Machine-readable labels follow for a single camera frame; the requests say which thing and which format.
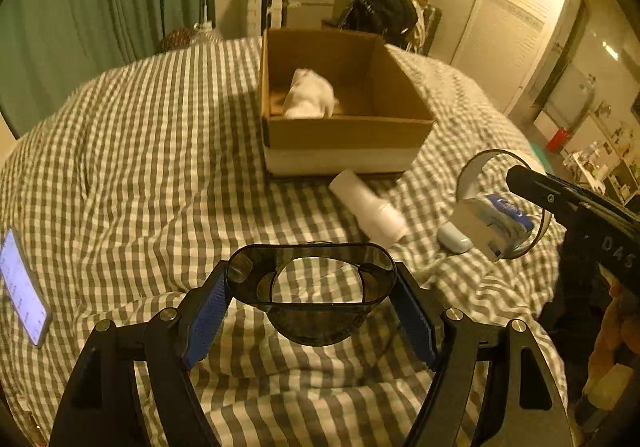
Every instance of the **bed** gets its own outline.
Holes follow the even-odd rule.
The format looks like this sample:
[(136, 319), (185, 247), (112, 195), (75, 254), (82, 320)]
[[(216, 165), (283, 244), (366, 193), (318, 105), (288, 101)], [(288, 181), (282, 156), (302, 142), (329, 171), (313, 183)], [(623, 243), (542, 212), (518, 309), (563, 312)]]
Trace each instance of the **bed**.
[[(259, 50), (258, 39), (232, 40), (105, 72), (20, 139), (0, 172), (1, 229), (20, 233), (53, 315), (37, 350), (0, 291), (0, 382), (23, 430), (32, 415), (49, 436), (65, 382), (100, 319), (135, 323), (176, 306), (218, 260), (248, 243), (364, 239), (327, 183), (267, 178)], [(496, 264), (477, 250), (447, 255), (436, 241), (466, 161), (487, 148), (532, 154), (527, 140), (460, 72), (390, 51), (438, 119), (411, 170), (369, 182), (410, 228), (391, 255), (476, 320), (526, 321), (566, 401), (562, 361), (535, 321), (553, 296), (564, 229), (553, 222), (532, 252)], [(492, 161), (481, 189), (505, 192), (512, 163)], [(136, 376), (152, 444), (165, 445), (144, 364)], [(260, 311), (234, 301), (191, 380), (223, 446), (385, 446), (402, 444), (431, 373), (388, 302), (349, 339), (313, 348), (291, 343)], [(462, 445), (482, 384), (479, 369)]]

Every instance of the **blue label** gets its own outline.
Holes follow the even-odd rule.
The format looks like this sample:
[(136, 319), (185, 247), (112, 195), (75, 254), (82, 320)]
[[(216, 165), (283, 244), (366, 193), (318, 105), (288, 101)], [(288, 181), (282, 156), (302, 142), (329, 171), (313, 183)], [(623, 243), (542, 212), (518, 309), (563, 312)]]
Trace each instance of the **blue label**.
[(527, 233), (533, 230), (533, 223), (531, 222), (529, 217), (509, 200), (506, 200), (501, 196), (498, 196), (497, 194), (489, 194), (486, 196), (486, 198), (502, 214), (506, 214), (513, 220), (516, 220), (518, 223), (520, 223), (527, 230)]

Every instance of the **black bag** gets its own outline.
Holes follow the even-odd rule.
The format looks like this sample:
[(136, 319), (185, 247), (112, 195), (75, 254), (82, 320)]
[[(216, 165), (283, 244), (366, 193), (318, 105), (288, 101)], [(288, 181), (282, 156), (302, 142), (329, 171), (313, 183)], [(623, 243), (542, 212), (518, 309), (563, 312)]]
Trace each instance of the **black bag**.
[(386, 42), (404, 49), (417, 21), (411, 0), (354, 0), (340, 16), (337, 27), (380, 34)]

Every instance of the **white stuffed animal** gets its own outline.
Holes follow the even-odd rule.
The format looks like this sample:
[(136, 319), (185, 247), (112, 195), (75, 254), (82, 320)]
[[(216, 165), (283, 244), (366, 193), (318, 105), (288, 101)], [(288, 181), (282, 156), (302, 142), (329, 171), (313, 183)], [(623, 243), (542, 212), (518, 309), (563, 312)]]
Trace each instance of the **white stuffed animal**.
[(285, 119), (322, 119), (331, 117), (335, 107), (334, 87), (313, 70), (298, 68), (291, 89), (284, 99)]

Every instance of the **open cardboard box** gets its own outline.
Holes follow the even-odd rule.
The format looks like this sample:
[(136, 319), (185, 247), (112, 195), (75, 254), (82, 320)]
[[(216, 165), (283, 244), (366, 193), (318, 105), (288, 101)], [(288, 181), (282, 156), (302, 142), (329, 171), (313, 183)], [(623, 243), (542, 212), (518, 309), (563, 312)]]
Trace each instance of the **open cardboard box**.
[[(334, 87), (328, 119), (284, 119), (297, 68)], [(274, 176), (409, 169), (434, 116), (380, 36), (333, 30), (266, 30), (260, 65), (262, 144)]]

